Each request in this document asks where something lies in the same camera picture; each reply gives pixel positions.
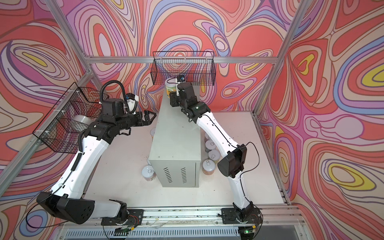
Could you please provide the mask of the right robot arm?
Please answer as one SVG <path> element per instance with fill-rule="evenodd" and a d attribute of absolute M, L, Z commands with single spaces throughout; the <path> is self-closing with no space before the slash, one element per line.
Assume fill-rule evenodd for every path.
<path fill-rule="evenodd" d="M 229 181 L 234 197 L 233 214 L 228 217 L 221 214 L 223 220 L 245 223 L 255 217 L 257 224 L 262 224 L 264 216 L 260 209 L 249 199 L 244 183 L 244 165 L 247 156 L 247 145 L 239 145 L 234 141 L 215 119 L 214 114 L 204 102 L 197 99 L 194 88 L 188 82 L 173 84 L 176 91 L 170 93 L 170 105 L 180 107 L 187 118 L 197 124 L 217 146 L 222 159 L 218 162 L 221 174 Z"/>

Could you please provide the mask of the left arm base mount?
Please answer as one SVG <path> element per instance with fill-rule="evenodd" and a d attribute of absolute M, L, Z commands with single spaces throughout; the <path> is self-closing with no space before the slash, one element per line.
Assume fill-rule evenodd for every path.
<path fill-rule="evenodd" d="M 131 226 L 137 227 L 142 224 L 143 209 L 127 209 L 126 214 L 114 218 L 102 218 L 102 226 Z"/>

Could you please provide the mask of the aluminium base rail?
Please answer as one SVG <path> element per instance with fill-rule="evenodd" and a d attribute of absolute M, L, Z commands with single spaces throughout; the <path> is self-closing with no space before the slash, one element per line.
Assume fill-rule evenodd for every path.
<path fill-rule="evenodd" d="M 133 231 L 115 236 L 117 226 L 102 226 L 100 220 L 83 225 L 65 224 L 56 240 L 311 240 L 306 221 L 297 208 L 261 207 L 260 225 L 225 225 L 218 217 L 221 207 L 145 208 L 143 221 Z M 258 228 L 240 234 L 239 228 Z"/>

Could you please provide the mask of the grey metal cabinet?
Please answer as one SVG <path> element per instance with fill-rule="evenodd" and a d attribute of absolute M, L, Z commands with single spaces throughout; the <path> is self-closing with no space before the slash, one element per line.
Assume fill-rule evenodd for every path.
<path fill-rule="evenodd" d="M 201 129 L 181 110 L 171 106 L 164 91 L 149 155 L 164 188 L 199 187 Z"/>

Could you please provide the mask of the blue white labelled can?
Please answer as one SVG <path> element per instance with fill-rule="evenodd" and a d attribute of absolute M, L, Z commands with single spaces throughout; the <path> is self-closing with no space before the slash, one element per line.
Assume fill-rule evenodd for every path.
<path fill-rule="evenodd" d="M 151 165 L 147 165 L 142 169 L 142 176 L 146 181 L 153 181 L 156 178 L 156 173 Z"/>

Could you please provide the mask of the can row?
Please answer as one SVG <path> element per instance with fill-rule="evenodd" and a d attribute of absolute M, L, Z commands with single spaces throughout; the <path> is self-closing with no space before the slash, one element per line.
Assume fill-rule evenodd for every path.
<path fill-rule="evenodd" d="M 151 129 L 150 134 L 151 134 L 152 139 L 155 136 L 155 132 L 156 132 L 156 128 Z"/>
<path fill-rule="evenodd" d="M 207 142 L 207 141 L 209 141 L 211 139 L 210 136 L 207 133 L 205 133 L 204 137 L 205 137 L 205 142 Z"/>
<path fill-rule="evenodd" d="M 221 154 L 218 150 L 215 149 L 208 152 L 208 157 L 213 162 L 218 163 L 221 159 Z"/>
<path fill-rule="evenodd" d="M 205 142 L 205 151 L 209 153 L 212 150 L 215 150 L 217 148 L 216 144 L 212 140 L 207 140 Z"/>

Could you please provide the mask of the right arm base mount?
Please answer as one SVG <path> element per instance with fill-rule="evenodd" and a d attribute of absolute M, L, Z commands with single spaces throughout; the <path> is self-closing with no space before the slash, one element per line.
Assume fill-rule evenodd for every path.
<path fill-rule="evenodd" d="M 263 222 L 262 213 L 256 208 L 251 209 L 251 211 L 245 215 L 236 212 L 234 208 L 222 208 L 221 212 L 218 213 L 218 217 L 222 219 L 225 225 L 260 225 Z"/>

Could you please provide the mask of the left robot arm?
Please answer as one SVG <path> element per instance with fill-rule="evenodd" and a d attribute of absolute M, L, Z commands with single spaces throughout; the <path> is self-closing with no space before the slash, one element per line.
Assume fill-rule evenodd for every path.
<path fill-rule="evenodd" d="M 123 84 L 117 80 L 105 83 L 99 97 L 100 115 L 79 133 L 76 156 L 51 190 L 38 194 L 37 206 L 63 223 L 81 225 L 89 219 L 102 219 L 103 225 L 123 226 L 130 217 L 126 203 L 86 200 L 83 194 L 114 138 L 130 136 L 132 128 L 151 125 L 157 115 L 150 111 L 138 112 L 138 99 L 134 94 L 126 94 Z"/>

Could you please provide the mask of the green circuit board left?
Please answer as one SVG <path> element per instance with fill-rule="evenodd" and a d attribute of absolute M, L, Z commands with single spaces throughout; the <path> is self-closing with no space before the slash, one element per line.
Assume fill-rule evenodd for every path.
<path fill-rule="evenodd" d="M 117 228 L 114 231 L 114 235 L 115 236 L 122 236 L 123 234 L 129 233 L 129 232 L 133 231 L 134 229 L 135 229 L 135 227 L 131 227 L 131 228 Z"/>

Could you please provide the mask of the green circuit board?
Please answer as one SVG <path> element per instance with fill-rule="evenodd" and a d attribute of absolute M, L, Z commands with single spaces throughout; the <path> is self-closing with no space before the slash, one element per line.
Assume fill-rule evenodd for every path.
<path fill-rule="evenodd" d="M 240 234 L 254 234 L 258 231 L 258 228 L 239 228 L 239 233 Z"/>
<path fill-rule="evenodd" d="M 135 229 L 135 227 L 131 227 L 131 228 L 117 228 L 114 231 L 114 235 L 115 236 L 122 236 L 123 234 L 129 233 L 129 232 L 133 231 L 134 229 Z"/>

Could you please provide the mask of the can right row back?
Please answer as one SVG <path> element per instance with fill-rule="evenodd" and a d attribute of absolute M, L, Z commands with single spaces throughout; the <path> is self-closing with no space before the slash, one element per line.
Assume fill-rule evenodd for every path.
<path fill-rule="evenodd" d="M 205 142 L 207 142 L 207 141 L 209 141 L 211 139 L 210 136 L 207 133 L 205 133 L 204 137 L 205 137 Z"/>

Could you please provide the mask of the green circuit board right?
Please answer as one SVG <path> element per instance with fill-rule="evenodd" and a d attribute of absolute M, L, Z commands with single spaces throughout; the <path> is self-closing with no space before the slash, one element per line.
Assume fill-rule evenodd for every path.
<path fill-rule="evenodd" d="M 239 228 L 239 233 L 240 234 L 254 234 L 258 231 L 258 228 Z"/>

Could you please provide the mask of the pink labelled can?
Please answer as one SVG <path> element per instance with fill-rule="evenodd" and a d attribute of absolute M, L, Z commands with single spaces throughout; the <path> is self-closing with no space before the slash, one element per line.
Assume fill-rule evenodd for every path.
<path fill-rule="evenodd" d="M 204 160 L 202 163 L 202 171 L 205 175 L 210 176 L 215 172 L 216 163 L 210 159 Z"/>

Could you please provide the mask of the orange green labelled can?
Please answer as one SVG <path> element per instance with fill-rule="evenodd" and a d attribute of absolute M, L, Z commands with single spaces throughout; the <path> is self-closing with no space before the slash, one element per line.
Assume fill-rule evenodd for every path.
<path fill-rule="evenodd" d="M 166 93 L 168 98 L 171 98 L 171 94 L 178 92 L 178 79 L 177 78 L 169 78 L 165 81 Z"/>

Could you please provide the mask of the can left row back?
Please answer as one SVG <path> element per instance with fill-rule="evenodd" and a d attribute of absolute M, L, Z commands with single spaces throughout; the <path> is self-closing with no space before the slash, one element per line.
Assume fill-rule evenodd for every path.
<path fill-rule="evenodd" d="M 152 139 L 155 136 L 155 132 L 156 132 L 156 128 L 151 129 L 150 134 L 151 134 Z"/>

